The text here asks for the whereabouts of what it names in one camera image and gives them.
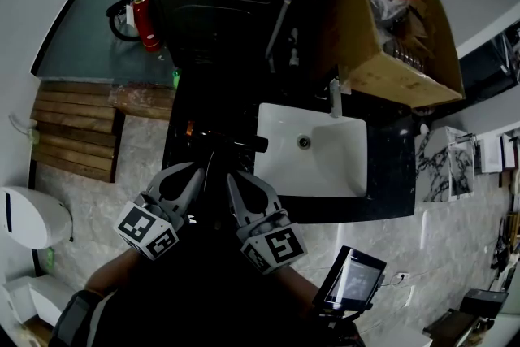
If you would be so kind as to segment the brown cardboard box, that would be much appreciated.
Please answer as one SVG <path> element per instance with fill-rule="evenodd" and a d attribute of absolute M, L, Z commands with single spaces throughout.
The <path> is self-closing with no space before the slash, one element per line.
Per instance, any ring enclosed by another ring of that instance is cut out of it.
<path fill-rule="evenodd" d="M 369 0 L 318 0 L 314 76 L 337 69 L 343 86 L 411 108 L 462 100 L 461 69 L 441 1 L 418 0 L 416 9 L 427 32 L 422 71 L 384 51 Z"/>

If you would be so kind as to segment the red fire extinguisher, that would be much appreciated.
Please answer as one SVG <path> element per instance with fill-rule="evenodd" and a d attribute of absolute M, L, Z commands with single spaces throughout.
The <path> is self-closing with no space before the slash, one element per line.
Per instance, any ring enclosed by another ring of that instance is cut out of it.
<path fill-rule="evenodd" d="M 134 0 L 132 10 L 134 24 L 143 46 L 148 52 L 158 51 L 163 41 L 155 28 L 154 19 L 150 11 L 150 0 Z"/>

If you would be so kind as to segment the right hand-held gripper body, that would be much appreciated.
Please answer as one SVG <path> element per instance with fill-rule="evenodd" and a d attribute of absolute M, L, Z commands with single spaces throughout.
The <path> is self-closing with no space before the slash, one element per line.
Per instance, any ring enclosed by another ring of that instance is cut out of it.
<path fill-rule="evenodd" d="M 301 228 L 289 219 L 286 210 L 277 210 L 239 228 L 236 235 L 242 243 L 241 253 L 263 275 L 307 255 Z"/>

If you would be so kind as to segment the stack of metal discs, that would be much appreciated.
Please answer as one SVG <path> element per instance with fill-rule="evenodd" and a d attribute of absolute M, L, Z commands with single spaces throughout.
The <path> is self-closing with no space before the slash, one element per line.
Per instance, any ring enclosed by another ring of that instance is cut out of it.
<path fill-rule="evenodd" d="M 383 44 L 383 51 L 420 72 L 425 71 L 425 63 L 423 60 L 410 48 L 404 46 L 401 41 L 395 38 L 390 39 Z"/>

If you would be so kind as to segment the person's black clothing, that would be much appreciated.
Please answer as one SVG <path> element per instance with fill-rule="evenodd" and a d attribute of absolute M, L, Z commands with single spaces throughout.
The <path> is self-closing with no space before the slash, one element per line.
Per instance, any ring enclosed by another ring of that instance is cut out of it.
<path fill-rule="evenodd" d="M 347 323 L 301 318 L 225 229 L 190 226 L 106 297 L 83 287 L 49 347 L 366 347 Z"/>

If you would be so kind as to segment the white shelf box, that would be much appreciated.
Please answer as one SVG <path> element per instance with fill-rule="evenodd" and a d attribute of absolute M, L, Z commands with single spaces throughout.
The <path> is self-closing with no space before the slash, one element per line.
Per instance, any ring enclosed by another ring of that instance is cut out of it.
<path fill-rule="evenodd" d="M 483 174 L 503 171 L 501 139 L 491 134 L 478 135 L 480 171 Z"/>

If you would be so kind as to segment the white pipe valve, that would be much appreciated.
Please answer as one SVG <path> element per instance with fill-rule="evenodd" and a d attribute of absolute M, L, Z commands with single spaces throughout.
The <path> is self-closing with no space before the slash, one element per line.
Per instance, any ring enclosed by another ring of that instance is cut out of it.
<path fill-rule="evenodd" d="M 288 43 L 290 46 L 290 58 L 288 61 L 288 65 L 290 67 L 298 67 L 299 66 L 299 48 L 298 48 L 298 29 L 293 28 L 288 37 Z"/>

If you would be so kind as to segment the marble pattern box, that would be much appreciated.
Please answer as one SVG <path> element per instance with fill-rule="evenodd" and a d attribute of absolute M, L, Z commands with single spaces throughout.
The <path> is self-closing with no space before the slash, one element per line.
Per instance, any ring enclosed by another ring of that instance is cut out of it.
<path fill-rule="evenodd" d="M 442 127 L 414 139 L 416 202 L 453 202 L 475 190 L 473 135 Z"/>

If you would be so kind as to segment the person's left forearm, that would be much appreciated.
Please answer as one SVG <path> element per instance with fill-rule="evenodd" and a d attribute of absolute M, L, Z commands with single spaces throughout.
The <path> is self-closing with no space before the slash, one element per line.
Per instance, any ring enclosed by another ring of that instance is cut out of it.
<path fill-rule="evenodd" d="M 134 249 L 128 249 L 118 257 L 97 269 L 87 280 L 84 289 L 102 297 L 123 287 L 140 269 L 147 258 Z"/>

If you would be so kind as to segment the grey pipe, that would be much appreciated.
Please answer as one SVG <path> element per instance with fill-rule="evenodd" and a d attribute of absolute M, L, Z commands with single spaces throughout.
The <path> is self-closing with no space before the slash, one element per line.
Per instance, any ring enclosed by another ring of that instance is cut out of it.
<path fill-rule="evenodd" d="M 271 38 L 266 47 L 265 59 L 267 59 L 267 60 L 271 59 L 273 46 L 275 44 L 276 38 L 278 37 L 282 24 L 284 22 L 284 17 L 286 15 L 288 8 L 291 5 L 292 1 L 293 0 L 283 0 L 282 6 L 279 10 L 277 20 L 275 22 L 275 27 L 273 28 Z"/>

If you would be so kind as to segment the white rectangular sink basin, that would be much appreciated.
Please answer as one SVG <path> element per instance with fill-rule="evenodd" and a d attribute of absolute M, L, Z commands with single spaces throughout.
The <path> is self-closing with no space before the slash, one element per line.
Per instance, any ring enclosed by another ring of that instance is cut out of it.
<path fill-rule="evenodd" d="M 163 164 L 195 161 L 223 196 L 226 175 L 216 158 L 191 150 L 176 128 L 189 120 L 269 140 L 255 153 L 253 172 L 269 183 L 298 223 L 353 223 L 414 213 L 415 161 L 410 110 L 356 93 L 333 118 L 322 98 L 295 96 L 273 86 L 223 89 L 181 81 Z"/>

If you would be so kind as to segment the person's right forearm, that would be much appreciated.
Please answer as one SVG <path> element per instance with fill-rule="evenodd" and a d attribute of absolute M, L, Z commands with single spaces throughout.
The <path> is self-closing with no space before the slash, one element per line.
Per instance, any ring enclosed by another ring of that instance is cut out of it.
<path fill-rule="evenodd" d="M 282 290 L 288 307 L 301 318 L 309 318 L 319 288 L 291 267 L 280 268 L 271 274 L 271 278 Z"/>

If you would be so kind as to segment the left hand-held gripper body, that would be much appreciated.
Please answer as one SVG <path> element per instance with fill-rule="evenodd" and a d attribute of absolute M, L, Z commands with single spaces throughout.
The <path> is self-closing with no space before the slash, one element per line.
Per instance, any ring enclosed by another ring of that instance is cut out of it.
<path fill-rule="evenodd" d="M 179 242 L 184 226 L 187 202 L 154 199 L 140 193 L 127 202 L 115 221 L 114 230 L 135 251 L 156 260 Z"/>

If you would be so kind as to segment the white floor appliance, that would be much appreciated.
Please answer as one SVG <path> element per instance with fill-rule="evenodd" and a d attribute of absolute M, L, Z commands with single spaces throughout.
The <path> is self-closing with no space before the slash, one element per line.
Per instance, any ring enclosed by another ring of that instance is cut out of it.
<path fill-rule="evenodd" d="M 54 327 L 75 291 L 52 275 L 23 276 L 0 285 L 11 313 L 19 323 L 38 317 Z"/>

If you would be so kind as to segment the dark cabinet unit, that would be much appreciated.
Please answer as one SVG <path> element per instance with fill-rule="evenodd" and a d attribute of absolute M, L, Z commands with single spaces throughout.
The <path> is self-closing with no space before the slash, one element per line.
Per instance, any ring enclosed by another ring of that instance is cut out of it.
<path fill-rule="evenodd" d="M 513 45 L 504 31 L 460 59 L 468 100 L 483 100 L 520 83 L 520 39 Z"/>

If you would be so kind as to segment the wooden slatted steps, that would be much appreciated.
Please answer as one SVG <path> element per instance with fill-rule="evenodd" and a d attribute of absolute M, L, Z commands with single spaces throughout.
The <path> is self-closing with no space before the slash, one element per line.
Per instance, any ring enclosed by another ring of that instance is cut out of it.
<path fill-rule="evenodd" d="M 78 176 L 115 181 L 124 114 L 110 101 L 112 85 L 46 81 L 31 119 L 39 141 L 32 159 Z"/>

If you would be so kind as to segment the brown wooden box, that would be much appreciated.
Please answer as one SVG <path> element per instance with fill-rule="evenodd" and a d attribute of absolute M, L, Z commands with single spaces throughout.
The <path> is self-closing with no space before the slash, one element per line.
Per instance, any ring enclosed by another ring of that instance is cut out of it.
<path fill-rule="evenodd" d="M 478 321 L 475 315 L 449 309 L 422 332 L 432 340 L 430 347 L 460 347 Z"/>

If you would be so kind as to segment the white trash bin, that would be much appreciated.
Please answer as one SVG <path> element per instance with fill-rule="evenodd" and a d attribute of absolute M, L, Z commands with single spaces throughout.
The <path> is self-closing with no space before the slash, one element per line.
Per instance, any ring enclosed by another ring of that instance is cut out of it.
<path fill-rule="evenodd" d="M 55 197 L 19 186 L 0 188 L 0 228 L 28 249 L 72 238 L 72 217 Z"/>

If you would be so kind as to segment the black hair dryer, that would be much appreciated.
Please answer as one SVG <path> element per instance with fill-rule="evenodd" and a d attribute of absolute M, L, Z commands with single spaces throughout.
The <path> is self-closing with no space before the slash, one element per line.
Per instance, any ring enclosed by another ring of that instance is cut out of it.
<path fill-rule="evenodd" d="M 188 147 L 201 156 L 216 158 L 217 164 L 229 170 L 253 172 L 254 154 L 264 154 L 269 140 L 247 132 L 237 132 L 215 127 L 202 121 L 189 120 L 175 129 L 175 133 L 187 141 Z"/>

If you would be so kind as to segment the black tablet with lit screen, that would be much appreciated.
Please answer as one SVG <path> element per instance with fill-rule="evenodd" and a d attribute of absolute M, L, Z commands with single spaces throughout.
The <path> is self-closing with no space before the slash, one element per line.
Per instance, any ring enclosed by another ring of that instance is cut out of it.
<path fill-rule="evenodd" d="M 362 312 L 384 280 L 387 263 L 343 245 L 313 303 L 324 310 Z"/>

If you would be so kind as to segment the black tablet mount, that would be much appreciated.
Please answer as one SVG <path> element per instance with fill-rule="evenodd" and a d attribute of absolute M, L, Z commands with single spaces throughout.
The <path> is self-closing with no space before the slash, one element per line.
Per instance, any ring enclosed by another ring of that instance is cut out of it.
<path fill-rule="evenodd" d="M 312 310 L 311 316 L 319 325 L 334 328 L 338 323 L 352 323 L 371 308 L 372 306 L 369 306 L 364 310 L 349 311 L 315 307 Z"/>

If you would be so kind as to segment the chrome faucet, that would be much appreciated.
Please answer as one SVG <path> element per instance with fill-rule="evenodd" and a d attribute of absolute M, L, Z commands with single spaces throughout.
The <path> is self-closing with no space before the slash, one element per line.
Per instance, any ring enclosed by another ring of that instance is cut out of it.
<path fill-rule="evenodd" d="M 342 100 L 340 91 L 340 82 L 337 78 L 330 81 L 328 85 L 329 102 L 331 107 L 331 117 L 340 118 L 342 116 Z"/>

